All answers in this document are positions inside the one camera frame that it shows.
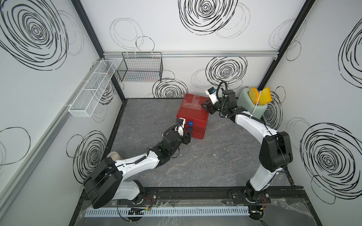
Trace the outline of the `red drawer cabinet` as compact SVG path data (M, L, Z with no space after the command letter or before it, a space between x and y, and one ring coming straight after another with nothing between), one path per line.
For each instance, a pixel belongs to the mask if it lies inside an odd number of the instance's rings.
M198 96L198 95L192 95L192 94L186 94L184 96L184 99L182 101L182 104L178 110L177 115L186 115L186 116L193 116L193 115L208 115L209 113L205 111L201 107L201 104L205 103L209 98Z

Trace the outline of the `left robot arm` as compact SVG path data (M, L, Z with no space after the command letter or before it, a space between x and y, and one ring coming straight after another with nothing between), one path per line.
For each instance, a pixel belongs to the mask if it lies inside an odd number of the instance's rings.
M134 204L146 196L138 180L126 179L146 170L155 169L175 158L181 144L190 143L191 130L173 126L163 134L163 139L145 154L130 159L113 160L107 157L83 181L83 186L94 209L113 200L128 200Z

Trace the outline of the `red drawer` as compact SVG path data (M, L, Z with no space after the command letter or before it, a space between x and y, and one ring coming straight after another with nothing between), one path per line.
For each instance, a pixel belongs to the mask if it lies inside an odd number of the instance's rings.
M195 127L195 126L193 126L193 127L189 127L188 130L192 132L193 136L195 136L196 134L204 135L206 129L203 128L203 127Z
M191 134L192 134L192 138L201 139L201 140L204 139L203 133L198 133L198 132L193 131Z
M193 116L186 116L186 115L177 115L177 118L183 118L186 120L185 122L185 129L187 130L190 125L189 122L193 122L192 127L198 127L198 128L206 128L207 121L208 121L208 115L193 115Z

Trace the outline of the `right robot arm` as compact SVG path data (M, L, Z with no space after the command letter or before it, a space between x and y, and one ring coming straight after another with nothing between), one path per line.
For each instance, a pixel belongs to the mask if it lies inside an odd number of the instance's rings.
M254 176L247 181L244 191L246 200L256 203L262 199L274 177L293 161L290 137L284 131L278 132L268 127L247 109L238 106L233 90L223 90L221 98L218 97L217 92L218 90L213 87L206 90L209 100L201 106L209 114L219 112L220 117L230 119L243 127L261 144L260 165Z

